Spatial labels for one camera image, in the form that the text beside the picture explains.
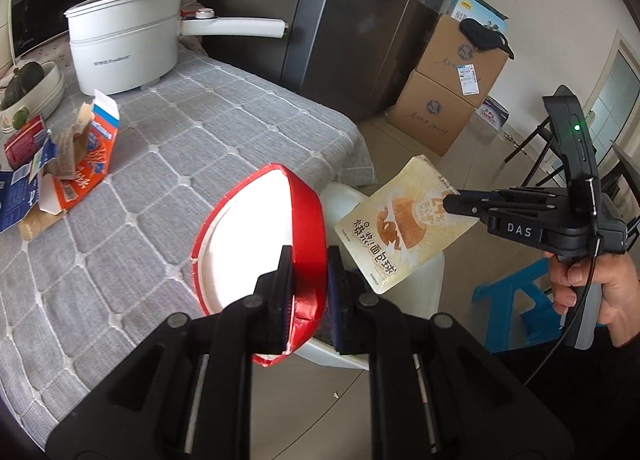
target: handheld controller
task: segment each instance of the handheld controller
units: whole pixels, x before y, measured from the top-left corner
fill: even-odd
[[[558,255],[564,263],[588,256],[626,251],[626,224],[600,190],[591,137],[574,95],[543,98],[564,164],[567,187],[517,187],[507,190],[460,191],[444,200],[452,214],[480,218],[490,234]],[[577,302],[569,309],[564,343],[585,350],[602,300],[602,286],[574,289]]]

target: lid knob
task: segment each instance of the lid knob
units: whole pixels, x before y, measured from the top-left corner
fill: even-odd
[[[200,8],[196,10],[196,18],[198,20],[208,20],[210,18],[215,18],[216,15],[213,12],[212,8]]]

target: gray tablecloth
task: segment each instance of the gray tablecloth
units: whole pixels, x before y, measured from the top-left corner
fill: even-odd
[[[62,48],[54,132],[87,100]],[[191,246],[240,179],[279,162],[316,191],[374,180],[346,117],[184,49],[157,86],[114,98],[122,122],[110,175],[29,244],[16,227],[0,234],[0,396],[40,445],[169,314],[201,315]]]

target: snack bag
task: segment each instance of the snack bag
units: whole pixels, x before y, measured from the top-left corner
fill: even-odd
[[[476,223],[444,210],[444,197],[456,193],[425,156],[416,156],[336,224],[336,233],[377,294],[404,280]]]

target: human hand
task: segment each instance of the human hand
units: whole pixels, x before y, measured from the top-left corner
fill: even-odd
[[[569,267],[556,256],[545,253],[549,260],[549,278],[554,310],[566,315],[575,306],[572,286],[584,286],[589,275],[590,258]],[[598,322],[609,326],[615,346],[621,346],[640,332],[640,286],[638,275],[628,254],[604,254],[597,257],[593,284],[602,285],[602,303]]]

